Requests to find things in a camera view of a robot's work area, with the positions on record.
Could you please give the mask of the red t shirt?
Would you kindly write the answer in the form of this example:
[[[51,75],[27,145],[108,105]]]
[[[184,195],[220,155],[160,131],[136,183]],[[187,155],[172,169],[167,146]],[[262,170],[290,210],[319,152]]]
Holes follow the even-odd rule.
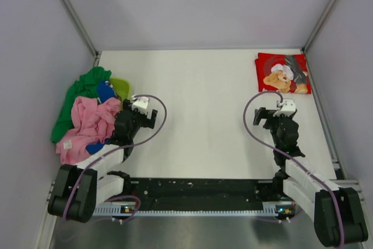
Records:
[[[303,54],[258,53],[255,60],[258,90],[311,94],[307,60]]]

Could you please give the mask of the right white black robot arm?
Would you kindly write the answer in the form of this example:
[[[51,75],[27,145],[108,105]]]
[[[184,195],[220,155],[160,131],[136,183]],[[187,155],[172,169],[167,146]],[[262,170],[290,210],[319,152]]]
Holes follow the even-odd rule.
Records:
[[[293,116],[261,107],[255,110],[253,124],[262,120],[272,136],[274,160],[280,167],[273,179],[273,195],[280,200],[293,199],[311,218],[325,247],[367,241],[358,192],[327,179],[309,163],[297,145],[299,125]]]

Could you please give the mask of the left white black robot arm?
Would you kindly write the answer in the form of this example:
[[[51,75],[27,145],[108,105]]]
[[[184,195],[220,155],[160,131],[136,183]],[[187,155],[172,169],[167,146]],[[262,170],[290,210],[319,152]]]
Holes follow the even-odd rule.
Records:
[[[55,179],[47,205],[50,215],[80,223],[88,222],[96,207],[105,202],[132,199],[131,177],[113,167],[123,163],[137,147],[134,137],[142,128],[153,129],[157,110],[148,111],[149,94],[134,95],[123,102],[115,116],[114,131],[109,144],[78,164],[64,164]]]

